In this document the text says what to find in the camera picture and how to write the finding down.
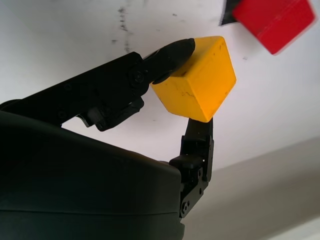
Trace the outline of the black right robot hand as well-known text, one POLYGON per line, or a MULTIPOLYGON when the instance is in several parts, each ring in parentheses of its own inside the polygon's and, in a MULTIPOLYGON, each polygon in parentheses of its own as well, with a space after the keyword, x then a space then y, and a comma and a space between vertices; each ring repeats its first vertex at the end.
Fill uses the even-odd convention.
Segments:
POLYGON ((180 240, 212 177, 213 122, 190 119, 178 157, 151 159, 62 128, 109 130, 144 106, 199 41, 132 52, 0 106, 3 240, 180 240))

